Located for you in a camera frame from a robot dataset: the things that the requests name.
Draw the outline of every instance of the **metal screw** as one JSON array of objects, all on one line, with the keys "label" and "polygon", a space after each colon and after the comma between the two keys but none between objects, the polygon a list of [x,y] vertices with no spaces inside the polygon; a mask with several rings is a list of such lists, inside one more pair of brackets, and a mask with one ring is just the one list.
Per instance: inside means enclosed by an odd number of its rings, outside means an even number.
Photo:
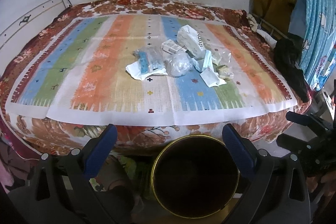
[{"label": "metal screw", "polygon": [[74,156],[76,156],[76,155],[78,155],[80,153],[80,151],[81,150],[79,148],[74,148],[73,150],[71,150],[71,154],[74,155]]},{"label": "metal screw", "polygon": [[41,156],[42,160],[46,160],[47,158],[48,158],[48,153],[42,154],[42,156]]},{"label": "metal screw", "polygon": [[297,160],[297,156],[294,155],[294,154],[291,154],[291,157],[290,157],[293,161],[296,161]]},{"label": "metal screw", "polygon": [[267,151],[265,149],[259,149],[258,152],[260,156],[263,156],[263,157],[267,156]]}]

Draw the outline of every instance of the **maroon stripe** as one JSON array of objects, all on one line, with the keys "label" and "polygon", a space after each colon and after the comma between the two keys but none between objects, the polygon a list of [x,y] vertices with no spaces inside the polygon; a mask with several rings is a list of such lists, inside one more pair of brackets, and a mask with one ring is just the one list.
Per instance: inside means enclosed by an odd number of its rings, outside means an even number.
[{"label": "maroon stripe", "polygon": [[223,25],[224,29],[232,36],[232,37],[235,37],[240,45],[242,45],[242,47],[244,47],[246,50],[248,50],[251,54],[251,56],[253,57],[253,59],[255,61],[258,62],[258,64],[260,65],[260,67],[262,67],[264,69],[264,71],[266,71],[271,79],[273,80],[273,82],[277,85],[277,87],[279,88],[279,90],[281,91],[283,97],[286,99],[286,100],[291,100],[292,99],[292,96],[290,95],[289,91],[287,90],[287,88],[285,87],[285,85],[282,83],[282,81],[274,74],[273,71],[271,71],[269,69],[269,67],[259,58],[259,56],[253,52],[249,47],[248,45],[246,45],[246,42],[243,41],[242,39],[240,39],[232,30],[233,27],[231,26],[225,26]]},{"label": "maroon stripe", "polygon": [[67,30],[63,34],[61,34],[57,40],[36,60],[36,62],[29,68],[27,73],[24,75],[20,83],[16,86],[16,89],[14,90],[13,96],[11,98],[12,103],[16,103],[19,99],[21,93],[25,90],[27,84],[29,83],[29,80],[34,75],[36,70],[38,69],[38,66],[40,63],[45,60],[50,53],[53,52],[53,50],[60,44],[60,42],[66,37],[80,22],[83,20],[80,19],[76,21],[74,24],[72,24],[70,27],[68,27]]}]

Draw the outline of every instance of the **green stripe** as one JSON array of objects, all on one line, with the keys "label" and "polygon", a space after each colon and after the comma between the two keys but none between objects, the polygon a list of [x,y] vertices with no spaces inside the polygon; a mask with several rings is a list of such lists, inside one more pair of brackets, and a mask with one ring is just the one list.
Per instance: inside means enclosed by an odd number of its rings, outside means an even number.
[{"label": "green stripe", "polygon": [[[85,51],[89,46],[89,43],[83,43],[85,39],[90,40],[99,30],[101,24],[105,22],[108,17],[96,18],[90,23],[83,31],[81,31],[74,42],[67,48],[67,50],[58,58],[54,66],[49,70],[40,90],[38,91],[35,102],[41,100],[53,100],[56,92],[61,86],[67,72],[73,68],[74,63],[78,55]],[[64,72],[60,72],[60,69],[67,68]]]},{"label": "green stripe", "polygon": [[245,103],[234,82],[226,81],[225,85],[215,86],[213,88],[215,89],[223,108],[241,108],[245,106]]}]

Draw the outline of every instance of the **floral blanket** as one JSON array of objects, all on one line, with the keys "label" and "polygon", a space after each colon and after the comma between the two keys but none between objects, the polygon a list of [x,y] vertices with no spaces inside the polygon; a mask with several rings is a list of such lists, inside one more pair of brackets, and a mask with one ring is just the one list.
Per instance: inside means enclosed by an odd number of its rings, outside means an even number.
[{"label": "floral blanket", "polygon": [[[217,7],[173,2],[169,0],[99,0],[66,9],[47,28],[27,43],[21,53],[8,65],[0,79],[1,129],[8,138],[20,139],[26,147],[37,153],[48,152],[63,155],[72,148],[84,146],[90,138],[97,137],[104,126],[84,126],[51,120],[37,119],[4,109],[6,100],[17,77],[32,59],[44,50],[50,41],[76,17],[92,17],[112,14],[174,15],[184,19],[212,20],[229,24],[245,35],[249,44],[275,68],[272,51],[264,39],[251,31],[246,12]],[[285,118],[288,110],[304,113],[310,105],[303,104],[295,95],[298,105],[275,113],[229,121],[236,130],[251,141],[265,139],[273,141],[290,126]],[[117,126],[118,141],[115,150],[125,154],[150,155],[160,150],[167,142],[188,134],[208,134],[221,138],[223,126],[228,122],[193,126],[134,127]],[[20,155],[24,157],[22,146]]]}]

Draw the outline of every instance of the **orange stripe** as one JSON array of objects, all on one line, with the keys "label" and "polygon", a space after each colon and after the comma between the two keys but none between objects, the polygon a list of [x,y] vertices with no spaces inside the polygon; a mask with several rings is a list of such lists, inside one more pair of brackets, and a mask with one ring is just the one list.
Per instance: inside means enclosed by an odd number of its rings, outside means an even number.
[{"label": "orange stripe", "polygon": [[128,29],[134,16],[119,15],[101,40],[94,56],[83,74],[71,104],[75,109],[101,111],[110,100],[111,81],[118,70],[119,54],[128,37]]},{"label": "orange stripe", "polygon": [[257,90],[258,95],[264,102],[268,104],[275,103],[271,89],[265,85],[265,81],[261,77],[261,73],[265,73],[265,71],[251,57],[250,53],[244,49],[234,37],[230,36],[226,30],[224,30],[223,26],[212,24],[206,24],[206,26],[217,39],[231,51],[234,59],[239,64],[242,71],[247,74]]}]

